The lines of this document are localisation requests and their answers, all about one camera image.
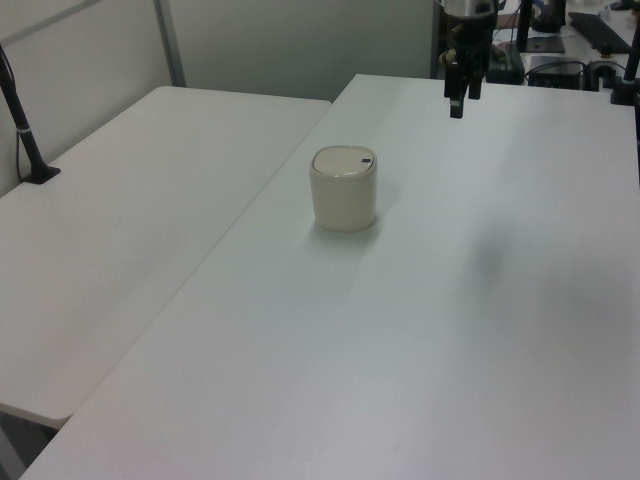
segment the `keyboard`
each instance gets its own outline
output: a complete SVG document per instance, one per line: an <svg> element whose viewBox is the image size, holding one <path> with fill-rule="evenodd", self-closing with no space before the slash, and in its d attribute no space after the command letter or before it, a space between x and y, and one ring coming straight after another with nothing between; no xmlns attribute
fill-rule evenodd
<svg viewBox="0 0 640 480"><path fill-rule="evenodd" d="M604 23L597 15L588 13L569 12L573 28L591 42L591 46L600 53L602 46L606 43L611 47L609 53L629 53L631 47L620 36L614 32L609 25Z"/></svg>

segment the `white container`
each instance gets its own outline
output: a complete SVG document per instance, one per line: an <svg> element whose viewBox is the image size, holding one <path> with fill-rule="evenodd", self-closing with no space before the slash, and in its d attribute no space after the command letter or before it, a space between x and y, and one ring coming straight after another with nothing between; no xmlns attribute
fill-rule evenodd
<svg viewBox="0 0 640 480"><path fill-rule="evenodd" d="M376 154L364 147L334 146L313 157L309 174L316 222L328 230L357 232L376 211Z"/></svg>

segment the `container lid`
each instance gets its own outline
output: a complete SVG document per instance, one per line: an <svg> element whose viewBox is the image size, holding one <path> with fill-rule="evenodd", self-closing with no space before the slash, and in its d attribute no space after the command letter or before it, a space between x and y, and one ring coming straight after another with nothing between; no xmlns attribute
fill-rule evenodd
<svg viewBox="0 0 640 480"><path fill-rule="evenodd" d="M312 167L334 177L358 175L371 169L375 154L364 147L327 147L316 153Z"/></svg>

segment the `white wall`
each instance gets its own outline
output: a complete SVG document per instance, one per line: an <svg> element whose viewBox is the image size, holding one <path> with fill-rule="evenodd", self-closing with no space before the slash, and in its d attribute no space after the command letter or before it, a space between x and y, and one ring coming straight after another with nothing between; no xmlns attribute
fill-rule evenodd
<svg viewBox="0 0 640 480"><path fill-rule="evenodd" d="M153 0L101 0L5 52L47 163L171 84ZM0 196L17 185L14 154L15 126L0 97ZM28 173L24 150L21 156Z"/></svg>
<svg viewBox="0 0 640 480"><path fill-rule="evenodd" d="M333 101L356 73L431 73L432 0L167 1L189 87Z"/></svg>

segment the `white tabletop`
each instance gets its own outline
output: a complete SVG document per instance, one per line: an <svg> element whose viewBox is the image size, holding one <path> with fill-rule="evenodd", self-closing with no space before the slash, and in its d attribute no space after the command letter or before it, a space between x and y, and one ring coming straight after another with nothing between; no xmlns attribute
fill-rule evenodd
<svg viewBox="0 0 640 480"><path fill-rule="evenodd" d="M513 12L517 8L519 4L519 0L507 0L507 6L505 7L506 12ZM599 0L576 0L567 2L567 16L566 16L566 27L564 27L565 31L571 32L572 35L568 37L563 37L562 42L564 43L565 52L564 53L525 53L522 54L522 61L524 63L525 71L529 70L531 65L531 58L537 55L544 56L552 56L552 57L572 57L577 58L578 60L588 63L588 62L596 62L596 61L610 61L616 62L623 67L627 66L627 60L629 58L628 55L625 54L614 54L611 55L610 58L603 58L600 55L598 50L595 50L591 47L591 43L583 37L575 28L571 26L571 18L569 18L569 12L581 12L581 13L589 13L592 15L597 15L599 10L604 9L605 5L613 3L611 0L599 1ZM635 32L635 21L631 16L629 10L625 11L611 11L610 18L605 21L607 25L609 25L625 42L631 45L633 40L633 34ZM535 34L531 28L529 28L529 34ZM620 68L616 68L616 73L618 75L623 74L623 70Z"/></svg>
<svg viewBox="0 0 640 480"><path fill-rule="evenodd" d="M61 426L327 110L160 88L0 200L0 411Z"/></svg>
<svg viewBox="0 0 640 480"><path fill-rule="evenodd" d="M356 77L24 480L640 478L633 110L442 93ZM333 144L365 232L314 226Z"/></svg>

